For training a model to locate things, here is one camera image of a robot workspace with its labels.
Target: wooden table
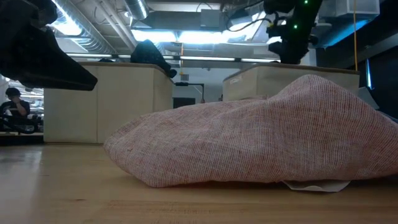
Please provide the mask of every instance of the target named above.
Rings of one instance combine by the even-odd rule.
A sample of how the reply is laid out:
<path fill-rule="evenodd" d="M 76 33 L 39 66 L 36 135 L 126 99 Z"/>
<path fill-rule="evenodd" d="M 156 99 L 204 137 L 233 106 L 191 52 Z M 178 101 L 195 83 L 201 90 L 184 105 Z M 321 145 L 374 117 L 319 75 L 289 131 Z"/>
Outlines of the wooden table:
<path fill-rule="evenodd" d="M 0 148 L 0 223 L 398 223 L 398 187 L 337 194 L 210 183 L 153 189 L 99 146 Z"/>

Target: person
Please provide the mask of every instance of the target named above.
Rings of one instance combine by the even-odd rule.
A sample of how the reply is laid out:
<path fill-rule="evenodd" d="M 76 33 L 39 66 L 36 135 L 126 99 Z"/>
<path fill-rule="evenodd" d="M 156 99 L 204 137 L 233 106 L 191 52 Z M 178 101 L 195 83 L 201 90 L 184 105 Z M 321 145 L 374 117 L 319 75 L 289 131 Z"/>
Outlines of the person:
<path fill-rule="evenodd" d="M 30 105 L 28 102 L 21 100 L 21 93 L 17 88 L 8 88 L 6 95 L 10 99 L 0 106 L 0 114 L 9 110 L 15 117 L 27 118 L 30 113 Z"/>

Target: blue light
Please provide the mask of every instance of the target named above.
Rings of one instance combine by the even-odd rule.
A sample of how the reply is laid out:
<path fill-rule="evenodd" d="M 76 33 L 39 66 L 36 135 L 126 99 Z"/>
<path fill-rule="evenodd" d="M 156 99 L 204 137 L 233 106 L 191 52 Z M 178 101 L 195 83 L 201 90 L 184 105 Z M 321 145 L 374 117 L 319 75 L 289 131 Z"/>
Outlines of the blue light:
<path fill-rule="evenodd" d="M 368 87 L 372 90 L 372 74 L 369 59 L 366 59 L 366 81 L 368 83 Z"/>
<path fill-rule="evenodd" d="M 359 30 L 360 28 L 364 27 L 368 22 L 369 22 L 368 20 L 358 21 L 356 23 L 356 30 Z M 338 35 L 336 35 L 336 37 L 333 40 L 331 40 L 329 43 L 327 43 L 327 46 L 335 45 L 353 33 L 354 33 L 354 24 L 351 24 L 350 26 L 345 28 L 343 31 L 341 31 Z"/>

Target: desk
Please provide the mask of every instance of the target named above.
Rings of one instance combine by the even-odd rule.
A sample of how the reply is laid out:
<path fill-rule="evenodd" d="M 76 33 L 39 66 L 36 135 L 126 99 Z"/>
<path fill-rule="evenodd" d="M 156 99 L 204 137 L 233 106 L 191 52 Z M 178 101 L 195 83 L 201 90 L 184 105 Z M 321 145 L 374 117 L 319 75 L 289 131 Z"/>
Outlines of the desk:
<path fill-rule="evenodd" d="M 153 189 L 100 146 L 0 150 L 1 223 L 397 223 L 398 185 L 353 184 L 336 194 L 283 185 L 207 183 Z"/>

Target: pink fabric bag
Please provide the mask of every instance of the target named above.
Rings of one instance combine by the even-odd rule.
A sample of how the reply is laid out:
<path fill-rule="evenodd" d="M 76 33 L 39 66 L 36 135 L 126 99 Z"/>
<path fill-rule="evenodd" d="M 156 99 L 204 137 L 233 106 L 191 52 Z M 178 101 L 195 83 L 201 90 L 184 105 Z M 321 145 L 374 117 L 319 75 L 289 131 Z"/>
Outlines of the pink fabric bag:
<path fill-rule="evenodd" d="M 153 187 L 216 181 L 355 180 L 398 173 L 398 125 L 315 75 L 266 100 L 140 117 L 105 151 Z"/>

